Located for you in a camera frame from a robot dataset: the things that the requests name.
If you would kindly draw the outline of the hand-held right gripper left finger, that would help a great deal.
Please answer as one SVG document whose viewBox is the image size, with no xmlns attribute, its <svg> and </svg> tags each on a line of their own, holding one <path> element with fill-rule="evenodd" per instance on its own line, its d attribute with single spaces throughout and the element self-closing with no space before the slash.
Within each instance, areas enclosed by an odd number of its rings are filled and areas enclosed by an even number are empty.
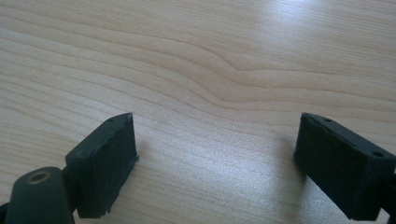
<svg viewBox="0 0 396 224">
<path fill-rule="evenodd" d="M 67 173 L 78 183 L 81 218 L 109 213 L 138 159 L 131 113 L 104 121 L 65 157 Z"/>
</svg>

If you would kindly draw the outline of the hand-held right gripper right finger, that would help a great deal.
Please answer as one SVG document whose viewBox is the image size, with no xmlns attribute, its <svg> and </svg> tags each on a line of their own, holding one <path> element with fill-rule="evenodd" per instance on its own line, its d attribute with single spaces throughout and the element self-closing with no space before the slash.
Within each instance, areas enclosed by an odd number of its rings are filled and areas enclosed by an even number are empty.
<svg viewBox="0 0 396 224">
<path fill-rule="evenodd" d="M 348 128 L 303 113 L 294 152 L 300 168 L 353 220 L 396 221 L 396 155 Z"/>
</svg>

